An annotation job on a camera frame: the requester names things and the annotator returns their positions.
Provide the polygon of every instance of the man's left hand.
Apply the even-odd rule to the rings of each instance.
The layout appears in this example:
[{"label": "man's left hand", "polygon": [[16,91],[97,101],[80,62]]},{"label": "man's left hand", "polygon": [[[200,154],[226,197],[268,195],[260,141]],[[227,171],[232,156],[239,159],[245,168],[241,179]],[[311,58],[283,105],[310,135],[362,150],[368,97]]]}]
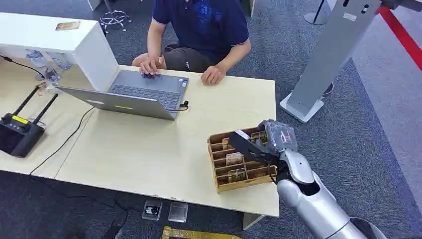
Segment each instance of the man's left hand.
[{"label": "man's left hand", "polygon": [[218,84],[226,74],[226,70],[223,69],[221,66],[210,66],[208,69],[202,74],[201,81],[203,84],[208,85],[215,85]]}]

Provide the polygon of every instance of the dark pants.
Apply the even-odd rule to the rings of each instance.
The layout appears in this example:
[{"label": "dark pants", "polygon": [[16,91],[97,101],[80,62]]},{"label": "dark pants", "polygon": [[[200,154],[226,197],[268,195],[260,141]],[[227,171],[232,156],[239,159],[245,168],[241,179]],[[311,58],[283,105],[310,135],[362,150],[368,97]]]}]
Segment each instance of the dark pants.
[{"label": "dark pants", "polygon": [[208,67],[215,65],[213,61],[197,50],[180,47],[178,43],[166,46],[163,56],[167,70],[203,73]]}]

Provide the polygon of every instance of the chair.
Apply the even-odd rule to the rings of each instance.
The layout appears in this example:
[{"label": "chair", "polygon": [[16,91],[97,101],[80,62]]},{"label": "chair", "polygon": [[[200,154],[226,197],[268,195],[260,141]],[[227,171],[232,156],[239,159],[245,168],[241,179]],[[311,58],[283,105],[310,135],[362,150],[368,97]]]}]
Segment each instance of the chair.
[{"label": "chair", "polygon": [[126,28],[123,25],[123,22],[127,19],[127,22],[132,22],[132,20],[129,18],[129,16],[124,11],[117,11],[113,10],[113,8],[110,5],[110,2],[108,0],[104,0],[108,12],[104,14],[102,17],[100,17],[100,24],[104,26],[104,30],[106,33],[107,26],[109,25],[115,25],[120,24],[123,28],[122,31],[126,31]]}]

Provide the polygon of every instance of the office chair base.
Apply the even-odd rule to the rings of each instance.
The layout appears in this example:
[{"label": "office chair base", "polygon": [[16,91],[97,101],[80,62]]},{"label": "office chair base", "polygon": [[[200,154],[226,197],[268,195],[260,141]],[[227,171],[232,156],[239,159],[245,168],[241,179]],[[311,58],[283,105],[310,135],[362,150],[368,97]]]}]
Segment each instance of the office chair base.
[{"label": "office chair base", "polygon": [[119,24],[123,29],[122,31],[126,31],[126,28],[123,25],[123,22],[127,19],[127,22],[132,22],[129,16],[124,11],[117,11],[114,10],[113,12],[107,12],[102,17],[100,17],[100,24],[104,26],[104,30],[106,33],[107,26]]}]

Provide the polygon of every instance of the navy polo shirt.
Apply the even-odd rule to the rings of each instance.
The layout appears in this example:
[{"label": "navy polo shirt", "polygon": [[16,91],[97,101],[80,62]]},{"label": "navy polo shirt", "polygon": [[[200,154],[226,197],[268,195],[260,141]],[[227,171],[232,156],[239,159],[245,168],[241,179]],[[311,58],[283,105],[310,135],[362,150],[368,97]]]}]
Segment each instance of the navy polo shirt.
[{"label": "navy polo shirt", "polygon": [[155,0],[153,18],[171,22],[181,47],[189,47],[215,63],[249,38],[239,0]]}]

